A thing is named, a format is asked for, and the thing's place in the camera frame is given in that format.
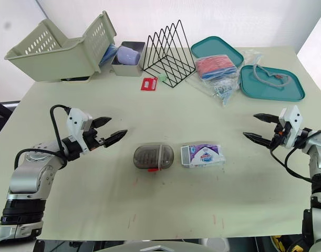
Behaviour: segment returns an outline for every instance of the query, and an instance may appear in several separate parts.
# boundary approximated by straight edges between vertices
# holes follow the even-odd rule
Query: light green plastic basket
[[[91,76],[101,72],[98,64],[115,35],[105,11],[80,38],[68,39],[45,19],[5,59],[36,81]]]

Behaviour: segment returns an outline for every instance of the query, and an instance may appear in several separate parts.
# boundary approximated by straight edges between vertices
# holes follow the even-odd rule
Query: light green tabletop
[[[77,107],[94,118],[112,117],[100,137],[128,129],[108,149],[96,149],[70,162],[55,177],[46,203],[42,239],[126,240],[180,239],[294,234],[301,232],[309,207],[310,184],[291,177],[268,149],[242,132],[273,136],[274,125],[255,113],[278,115],[297,104],[303,127],[321,129],[321,91],[290,47],[255,48],[261,65],[293,72],[306,97],[299,103],[257,100],[241,92],[226,108],[183,81],[174,89],[158,83],[142,92],[142,77],[117,77],[109,69],[89,83],[35,83],[0,133],[0,216],[5,205],[16,153],[54,139],[49,108]],[[66,116],[57,112],[61,137]],[[180,146],[215,142],[227,159],[221,167],[185,169]],[[162,142],[174,149],[173,165],[158,173],[133,166],[135,149]],[[288,150],[279,148],[278,156]],[[301,151],[290,167],[308,176],[309,156]]]

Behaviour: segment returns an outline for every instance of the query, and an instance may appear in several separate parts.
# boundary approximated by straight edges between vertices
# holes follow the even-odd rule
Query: purple package
[[[185,167],[202,167],[224,164],[225,157],[221,146],[216,144],[197,144],[181,147],[181,163]]]

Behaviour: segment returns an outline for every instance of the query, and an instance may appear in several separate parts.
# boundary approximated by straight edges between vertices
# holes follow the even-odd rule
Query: gray plastic container
[[[145,57],[145,42],[123,41],[122,46],[129,47],[140,53],[140,59],[137,65],[123,65],[118,62],[117,55],[113,58],[111,65],[118,76],[139,77],[143,73],[143,63]]]
[[[173,160],[173,149],[166,144],[142,145],[133,155],[133,163],[139,169],[167,169]]]
[[[91,76],[101,72],[98,64],[116,31],[103,11],[82,37],[67,38],[45,19],[5,56],[36,81]]]

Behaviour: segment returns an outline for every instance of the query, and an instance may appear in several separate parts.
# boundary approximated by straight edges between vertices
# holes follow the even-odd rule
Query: teal tray
[[[196,58],[226,54],[236,67],[243,62],[243,56],[220,37],[212,36],[192,45],[191,51]]]
[[[275,88],[258,81],[253,74],[253,66],[247,65],[242,67],[240,73],[241,89],[243,93],[251,98],[277,100],[277,101],[300,101],[305,97],[303,87],[298,80],[297,76],[287,70],[264,67],[269,72],[276,72],[291,77],[290,84]],[[269,77],[260,68],[256,69],[257,75],[262,79],[272,82],[276,85],[282,84],[280,79]]]

